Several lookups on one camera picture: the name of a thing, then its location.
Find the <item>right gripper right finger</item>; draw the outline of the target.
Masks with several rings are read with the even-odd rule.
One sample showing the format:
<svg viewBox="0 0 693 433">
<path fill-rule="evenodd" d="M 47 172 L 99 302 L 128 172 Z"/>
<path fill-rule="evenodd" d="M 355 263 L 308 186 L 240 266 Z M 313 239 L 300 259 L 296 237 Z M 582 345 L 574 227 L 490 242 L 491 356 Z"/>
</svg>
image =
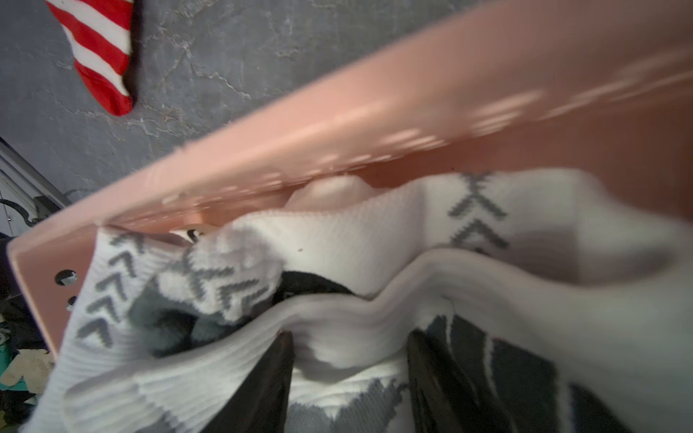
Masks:
<svg viewBox="0 0 693 433">
<path fill-rule="evenodd" d="M 449 354 L 420 330 L 407 339 L 409 388 L 417 432 L 508 432 L 510 423 Z"/>
</svg>

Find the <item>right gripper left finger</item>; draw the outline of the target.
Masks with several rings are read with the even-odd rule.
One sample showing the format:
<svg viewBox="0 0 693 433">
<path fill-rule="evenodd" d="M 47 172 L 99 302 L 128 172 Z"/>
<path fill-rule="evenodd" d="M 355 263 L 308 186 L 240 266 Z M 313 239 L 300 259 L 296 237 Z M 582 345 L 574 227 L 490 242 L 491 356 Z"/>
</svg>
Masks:
<svg viewBox="0 0 693 433">
<path fill-rule="evenodd" d="M 202 432 L 283 432 L 294 359 L 292 334 L 282 331 Z"/>
</svg>

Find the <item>white sock grey emblem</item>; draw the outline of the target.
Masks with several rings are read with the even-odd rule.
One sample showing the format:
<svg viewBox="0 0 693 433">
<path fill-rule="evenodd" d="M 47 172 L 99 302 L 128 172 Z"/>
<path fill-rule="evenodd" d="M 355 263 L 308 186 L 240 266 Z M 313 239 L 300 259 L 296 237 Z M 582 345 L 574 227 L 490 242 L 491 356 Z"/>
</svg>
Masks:
<svg viewBox="0 0 693 433">
<path fill-rule="evenodd" d="M 463 373 L 463 388 L 503 432 L 625 432 L 592 392 L 571 384 L 554 363 L 490 337 L 459 316 L 425 330 Z M 292 377 L 288 432 L 412 432 L 403 353 L 342 381 Z"/>
</svg>

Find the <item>white sock black pattern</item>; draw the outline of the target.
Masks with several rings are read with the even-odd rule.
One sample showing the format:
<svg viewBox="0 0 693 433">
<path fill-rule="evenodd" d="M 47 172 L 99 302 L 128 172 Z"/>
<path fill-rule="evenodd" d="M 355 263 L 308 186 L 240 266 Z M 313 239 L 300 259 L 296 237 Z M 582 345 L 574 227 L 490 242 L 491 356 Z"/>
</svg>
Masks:
<svg viewBox="0 0 693 433">
<path fill-rule="evenodd" d="M 25 431 L 200 432 L 282 331 L 292 377 L 333 384 L 407 363 L 438 316 L 554 363 L 625 432 L 692 429 L 691 224 L 539 170 L 316 180 L 195 243 L 101 228 Z"/>
</svg>

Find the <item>santa striped small sock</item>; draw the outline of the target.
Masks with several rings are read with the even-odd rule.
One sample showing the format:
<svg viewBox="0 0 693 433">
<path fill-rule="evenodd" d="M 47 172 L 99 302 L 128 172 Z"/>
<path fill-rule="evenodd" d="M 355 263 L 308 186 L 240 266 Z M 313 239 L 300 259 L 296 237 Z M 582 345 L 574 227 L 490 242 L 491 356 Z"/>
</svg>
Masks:
<svg viewBox="0 0 693 433">
<path fill-rule="evenodd" d="M 133 109 L 125 75 L 132 55 L 135 3 L 127 0 L 47 0 L 70 44 L 74 66 L 106 112 L 122 117 Z"/>
</svg>

